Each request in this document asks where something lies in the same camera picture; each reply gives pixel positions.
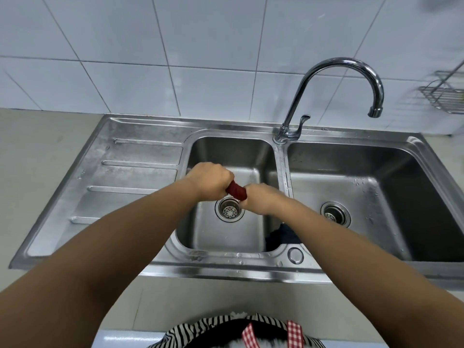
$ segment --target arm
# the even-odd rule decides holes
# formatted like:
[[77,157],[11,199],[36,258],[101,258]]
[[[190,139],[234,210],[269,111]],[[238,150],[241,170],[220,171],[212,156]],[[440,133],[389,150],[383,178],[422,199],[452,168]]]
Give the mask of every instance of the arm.
[[363,236],[277,189],[246,186],[246,210],[288,224],[390,347],[461,347],[464,304]]
[[88,226],[0,293],[3,347],[90,347],[119,295],[196,203],[227,193],[232,172],[210,162]]

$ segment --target double basin sink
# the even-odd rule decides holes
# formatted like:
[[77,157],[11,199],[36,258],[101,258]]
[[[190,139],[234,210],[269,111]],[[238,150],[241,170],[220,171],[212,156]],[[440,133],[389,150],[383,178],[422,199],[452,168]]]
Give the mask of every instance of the double basin sink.
[[[438,285],[464,288],[464,195],[420,134],[307,127],[279,146],[277,129],[106,115],[11,266],[30,268],[108,212],[212,161],[240,185],[280,189]],[[304,245],[266,251],[279,226],[230,196],[201,202],[142,275],[330,283]]]

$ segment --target faucet spout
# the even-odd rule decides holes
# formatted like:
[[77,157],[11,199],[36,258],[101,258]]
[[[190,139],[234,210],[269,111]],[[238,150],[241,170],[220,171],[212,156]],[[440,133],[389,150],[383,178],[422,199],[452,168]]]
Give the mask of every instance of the faucet spout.
[[306,72],[306,74],[302,78],[297,93],[295,94],[293,102],[287,113],[287,117],[285,118],[285,121],[282,123],[278,133],[275,135],[273,139],[276,144],[284,145],[288,140],[297,140],[299,138],[299,135],[298,138],[295,139],[295,137],[292,136],[292,133],[289,133],[289,126],[293,114],[297,110],[300,99],[303,96],[305,88],[308,85],[308,82],[311,80],[311,78],[314,77],[320,71],[330,67],[347,67],[361,73],[369,81],[369,84],[372,88],[372,93],[374,94],[374,101],[369,109],[368,116],[372,118],[380,117],[383,110],[382,105],[384,93],[383,84],[380,80],[379,75],[368,64],[365,64],[364,62],[359,61],[355,58],[329,58],[328,60],[324,60],[316,64],[316,66],[314,66],[308,72]]

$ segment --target white wall tile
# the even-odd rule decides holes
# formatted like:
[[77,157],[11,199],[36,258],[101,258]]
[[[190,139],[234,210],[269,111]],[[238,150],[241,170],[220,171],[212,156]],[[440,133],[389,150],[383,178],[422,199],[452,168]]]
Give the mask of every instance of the white wall tile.
[[426,80],[464,58],[464,0],[386,0],[357,58],[382,78]]
[[306,73],[327,58],[353,57],[382,1],[268,0],[258,70]]
[[[302,78],[299,74],[258,72],[250,120],[282,123]],[[305,125],[317,125],[340,80],[341,77],[313,77],[293,115],[292,124],[299,124],[302,115],[310,115]]]
[[151,0],[45,0],[83,61],[166,64]]
[[171,67],[182,117],[246,121],[254,72]]
[[40,110],[1,67],[0,108]]
[[379,118],[368,117],[372,90],[364,78],[344,78],[319,125],[326,127],[451,134],[456,117],[433,108],[417,90],[420,81],[383,80],[385,101]]
[[265,0],[154,0],[172,66],[255,70]]
[[95,62],[83,65],[111,112],[179,115],[168,67]]
[[0,58],[0,65],[43,110],[108,111],[77,61]]
[[0,55],[76,59],[42,0],[0,0]]

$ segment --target sink drain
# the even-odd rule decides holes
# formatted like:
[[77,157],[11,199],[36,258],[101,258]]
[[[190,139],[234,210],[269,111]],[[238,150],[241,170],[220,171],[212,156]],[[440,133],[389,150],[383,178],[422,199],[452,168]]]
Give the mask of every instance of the sink drain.
[[348,210],[339,203],[328,201],[321,207],[321,215],[325,216],[328,220],[337,222],[339,225],[348,227],[351,223],[351,217]]
[[238,201],[232,197],[226,197],[218,200],[214,207],[216,216],[224,222],[237,222],[245,213]]

